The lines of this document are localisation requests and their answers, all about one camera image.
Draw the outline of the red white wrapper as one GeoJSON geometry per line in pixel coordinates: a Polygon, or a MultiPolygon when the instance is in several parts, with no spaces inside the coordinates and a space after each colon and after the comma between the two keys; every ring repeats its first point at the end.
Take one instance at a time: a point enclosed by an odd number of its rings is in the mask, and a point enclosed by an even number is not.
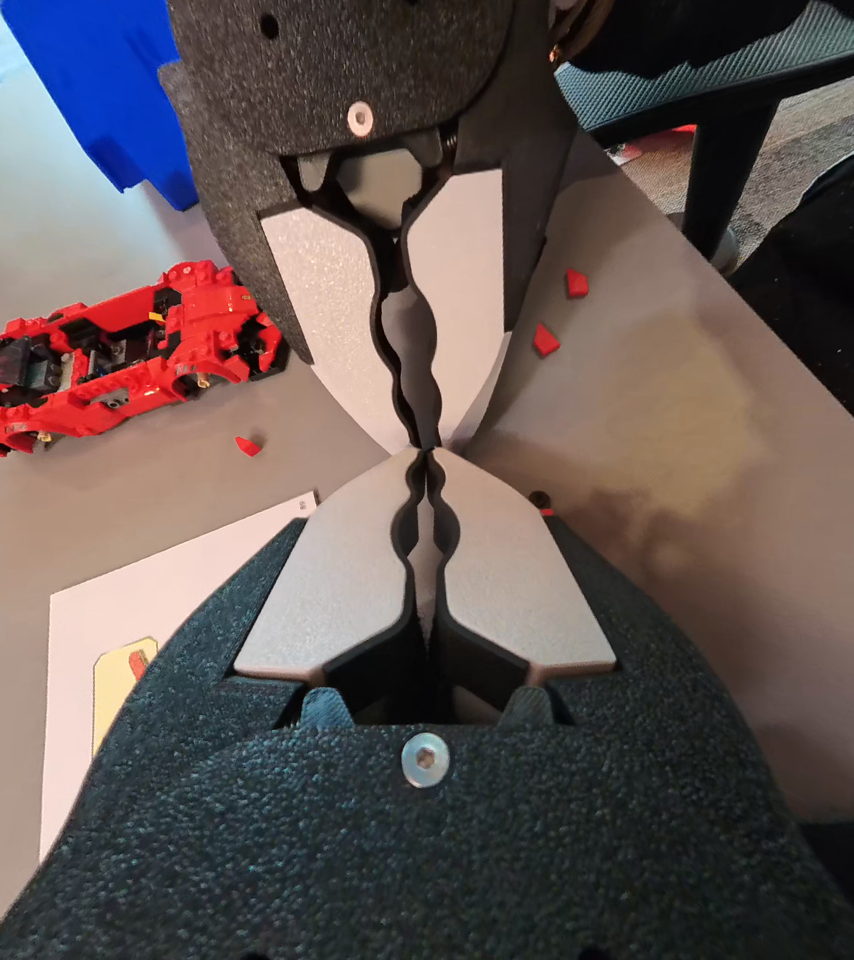
{"type": "Polygon", "coordinates": [[[623,166],[647,154],[686,149],[693,144],[697,129],[696,124],[673,126],[618,144],[607,149],[607,154],[618,166],[623,166]]]}

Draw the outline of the red lego car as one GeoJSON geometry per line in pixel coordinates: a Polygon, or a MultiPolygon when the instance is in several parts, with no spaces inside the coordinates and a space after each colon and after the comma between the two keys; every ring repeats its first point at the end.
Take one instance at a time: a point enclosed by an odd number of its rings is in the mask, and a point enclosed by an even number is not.
{"type": "Polygon", "coordinates": [[[0,330],[0,458],[103,435],[219,382],[285,370],[289,346],[229,267],[182,262],[94,305],[0,330]]]}

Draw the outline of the black mesh office chair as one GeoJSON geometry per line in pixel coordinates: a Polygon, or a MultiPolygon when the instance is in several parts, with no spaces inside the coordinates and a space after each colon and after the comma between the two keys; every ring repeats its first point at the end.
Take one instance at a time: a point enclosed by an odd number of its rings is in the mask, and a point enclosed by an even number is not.
{"type": "Polygon", "coordinates": [[[854,76],[854,18],[808,2],[790,26],[703,66],[653,78],[558,68],[579,126],[604,148],[685,125],[696,128],[685,208],[674,222],[721,273],[739,246],[733,213],[782,101],[854,76]]]}

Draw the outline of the blue plastic bin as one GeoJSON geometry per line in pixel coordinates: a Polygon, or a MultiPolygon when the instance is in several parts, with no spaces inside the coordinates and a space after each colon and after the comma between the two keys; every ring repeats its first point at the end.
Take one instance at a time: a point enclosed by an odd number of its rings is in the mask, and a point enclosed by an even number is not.
{"type": "Polygon", "coordinates": [[[87,157],[120,192],[198,194],[158,70],[178,60],[164,1],[2,1],[0,12],[87,157]]]}

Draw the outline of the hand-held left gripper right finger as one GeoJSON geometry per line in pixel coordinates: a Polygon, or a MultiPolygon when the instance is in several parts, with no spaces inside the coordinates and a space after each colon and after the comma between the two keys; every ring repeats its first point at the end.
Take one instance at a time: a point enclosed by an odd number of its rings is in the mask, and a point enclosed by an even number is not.
{"type": "Polygon", "coordinates": [[[541,511],[443,448],[429,462],[436,654],[460,687],[543,686],[606,673],[616,655],[541,511]]]}

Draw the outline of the lego instruction sheet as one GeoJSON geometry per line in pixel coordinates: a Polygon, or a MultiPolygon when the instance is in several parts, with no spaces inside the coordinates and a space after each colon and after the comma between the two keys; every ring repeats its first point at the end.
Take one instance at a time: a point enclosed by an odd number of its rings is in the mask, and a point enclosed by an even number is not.
{"type": "Polygon", "coordinates": [[[99,743],[97,662],[134,649],[149,659],[154,646],[163,647],[210,594],[319,501],[313,489],[305,491],[50,595],[38,861],[61,833],[99,743]]]}

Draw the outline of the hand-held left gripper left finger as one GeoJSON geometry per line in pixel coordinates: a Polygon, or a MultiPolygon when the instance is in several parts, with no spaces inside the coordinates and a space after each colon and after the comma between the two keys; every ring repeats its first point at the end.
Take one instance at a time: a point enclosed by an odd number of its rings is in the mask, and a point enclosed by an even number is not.
{"type": "Polygon", "coordinates": [[[423,664],[409,555],[423,452],[405,449],[310,515],[234,660],[237,674],[329,687],[399,687],[423,664]]]}

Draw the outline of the dark cloth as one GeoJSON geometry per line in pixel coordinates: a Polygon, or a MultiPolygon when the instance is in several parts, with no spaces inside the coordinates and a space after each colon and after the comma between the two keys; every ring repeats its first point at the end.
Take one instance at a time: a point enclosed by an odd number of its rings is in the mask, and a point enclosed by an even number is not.
{"type": "Polygon", "coordinates": [[[572,28],[562,58],[587,72],[653,78],[702,66],[777,34],[807,6],[800,1],[594,2],[572,28]]]}

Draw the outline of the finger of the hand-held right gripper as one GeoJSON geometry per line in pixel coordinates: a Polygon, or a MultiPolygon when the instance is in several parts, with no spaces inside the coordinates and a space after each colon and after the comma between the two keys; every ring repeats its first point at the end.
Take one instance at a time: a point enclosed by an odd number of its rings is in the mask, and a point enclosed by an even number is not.
{"type": "Polygon", "coordinates": [[[261,227],[316,378],[383,450],[416,448],[378,337],[382,290],[371,240],[358,226],[305,206],[265,215],[261,227]]]}
{"type": "Polygon", "coordinates": [[[433,317],[430,372],[436,431],[465,450],[490,405],[512,333],[506,330],[503,172],[453,174],[403,233],[409,279],[433,317]]]}

